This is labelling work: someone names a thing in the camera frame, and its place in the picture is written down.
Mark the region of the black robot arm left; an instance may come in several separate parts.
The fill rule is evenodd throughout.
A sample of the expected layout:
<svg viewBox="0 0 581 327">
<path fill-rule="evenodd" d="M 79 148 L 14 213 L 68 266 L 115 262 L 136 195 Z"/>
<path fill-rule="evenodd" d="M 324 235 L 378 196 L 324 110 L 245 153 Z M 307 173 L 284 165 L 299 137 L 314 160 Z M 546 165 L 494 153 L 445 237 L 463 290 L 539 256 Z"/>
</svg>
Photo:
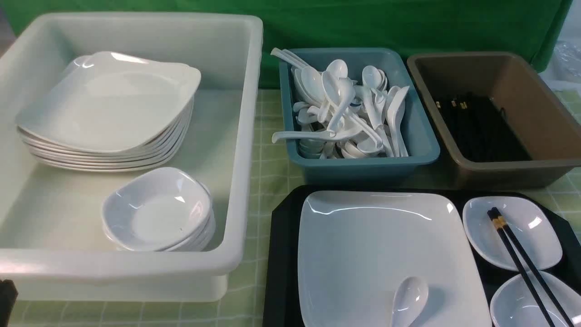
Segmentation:
<svg viewBox="0 0 581 327">
<path fill-rule="evenodd" d="M 6 279 L 0 281 L 0 326 L 7 327 L 13 307 L 18 296 L 17 288 L 13 281 Z"/>
</svg>

